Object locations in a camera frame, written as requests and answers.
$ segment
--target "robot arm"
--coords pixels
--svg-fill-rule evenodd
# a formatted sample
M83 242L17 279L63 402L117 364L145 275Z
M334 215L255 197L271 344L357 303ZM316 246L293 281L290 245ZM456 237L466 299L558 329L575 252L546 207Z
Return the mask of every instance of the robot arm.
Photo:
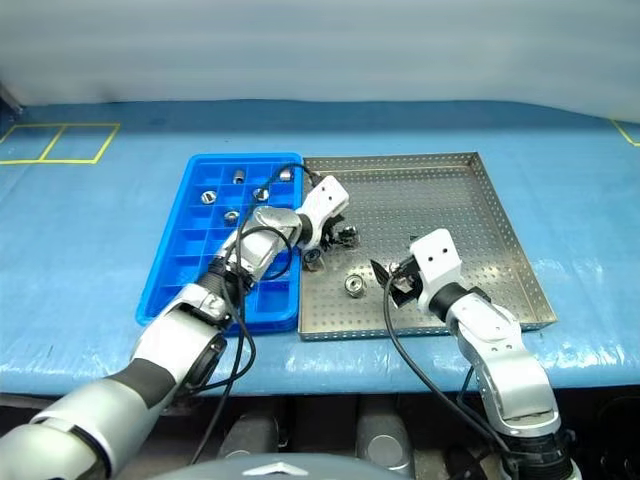
M269 226L292 245L316 248L325 224L338 217L348 201L344 188L328 176L298 213L257 208L243 233ZM0 478L111 478L122 470L176 393L203 385L215 369L231 321L221 294L223 282L232 302L238 301L235 265L239 263L248 291L285 247L278 235L261 230L242 236L240 259L232 251L224 262L237 235L227 239L209 270L186 285L149 324L124 370L71 392L0 439Z
M514 316L477 287L460 285L461 261L448 230L418 239L410 252L393 273L391 296L398 306L416 299L420 312L436 315L456 337L476 372L490 426L522 454L519 477L580 478L558 436L560 414L547 374L522 343ZM389 274L372 264L386 283Z

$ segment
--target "white wall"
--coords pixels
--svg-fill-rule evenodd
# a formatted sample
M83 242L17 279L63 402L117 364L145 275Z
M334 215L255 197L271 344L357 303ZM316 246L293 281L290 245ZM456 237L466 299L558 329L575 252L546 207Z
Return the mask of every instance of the white wall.
M0 0L24 104L516 100L640 121L637 0Z

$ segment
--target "blue table surface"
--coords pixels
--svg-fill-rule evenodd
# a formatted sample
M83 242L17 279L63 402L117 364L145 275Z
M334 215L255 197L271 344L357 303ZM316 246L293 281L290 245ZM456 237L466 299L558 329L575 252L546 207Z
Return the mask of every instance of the blue table surface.
M186 162L251 151L478 151L559 319L524 335L553 385L640 383L640 148L606 119L497 102L228 101L32 107L20 121L122 127L96 165L0 165L4 392L64 394L124 367ZM95 139L78 131L60 148L78 154L84 143ZM33 145L0 148L0 160L21 148ZM442 388L460 387L467 364L451 337L404 342ZM387 339L302 342L290 332L257 347L235 393L424 390Z

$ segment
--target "blue plastic tray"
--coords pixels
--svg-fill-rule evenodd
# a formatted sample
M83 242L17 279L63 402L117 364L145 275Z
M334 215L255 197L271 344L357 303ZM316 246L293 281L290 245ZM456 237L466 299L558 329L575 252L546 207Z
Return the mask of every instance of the blue plastic tray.
M229 210L240 212L239 225L253 199L280 165L303 163L296 153L203 154L189 160L171 208L169 220L156 252L147 284L136 310L136 320L148 324L187 283L207 269L220 245L235 227L225 226ZM233 184L233 174L241 169L245 181ZM217 193L215 203L204 205L200 196L207 190ZM274 182L264 204L297 208L302 201L303 172L293 170L291 182ZM276 280L256 285L246 298L247 326L252 332L294 329L298 323L300 252L294 250L291 268ZM281 252L265 276L279 272L287 260ZM237 332L233 325L231 332Z

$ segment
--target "metal tray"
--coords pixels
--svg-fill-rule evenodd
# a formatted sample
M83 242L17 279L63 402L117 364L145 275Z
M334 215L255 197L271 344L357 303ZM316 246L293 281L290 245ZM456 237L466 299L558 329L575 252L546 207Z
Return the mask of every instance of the metal tray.
M386 335L382 288L369 259L383 265L400 261L409 255L413 239L440 227L453 236L465 286L485 290L525 330L556 321L477 153L305 158L305 163L334 175L347 189L351 200L344 224L358 228L361 244L324 255L323 271L303 272L303 339ZM362 298L344 290L352 273L365 279ZM401 334L447 333L439 319L412 305L392 310L392 317Z

